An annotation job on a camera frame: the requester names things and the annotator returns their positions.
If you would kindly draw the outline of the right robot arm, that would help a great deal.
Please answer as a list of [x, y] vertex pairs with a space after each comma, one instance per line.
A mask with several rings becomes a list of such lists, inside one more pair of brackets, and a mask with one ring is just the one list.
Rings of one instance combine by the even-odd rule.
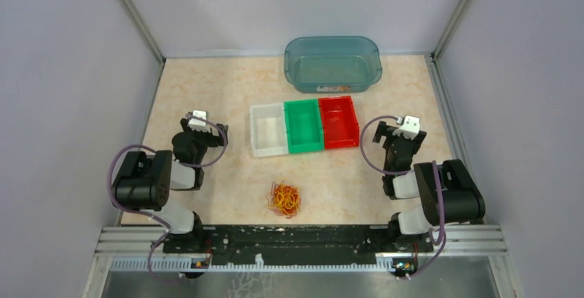
[[486, 204], [482, 194], [460, 159], [414, 163], [425, 131], [406, 131], [402, 126], [378, 123], [373, 142], [383, 144], [382, 186], [391, 200], [419, 199], [420, 204], [395, 213], [386, 239], [396, 251], [406, 251], [428, 238], [431, 242], [446, 235], [448, 224], [482, 220]]

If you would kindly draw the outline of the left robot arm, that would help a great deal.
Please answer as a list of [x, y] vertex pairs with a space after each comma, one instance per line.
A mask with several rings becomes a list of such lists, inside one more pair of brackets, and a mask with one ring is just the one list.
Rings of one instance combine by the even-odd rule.
[[210, 148], [225, 151], [228, 125], [209, 124], [204, 118], [189, 114], [181, 119], [182, 131], [171, 139], [170, 150], [131, 149], [125, 154], [111, 189], [114, 200], [132, 213], [151, 217], [165, 227], [161, 242], [165, 253], [209, 253], [211, 242], [200, 216], [171, 198], [171, 191], [201, 189], [204, 157]]

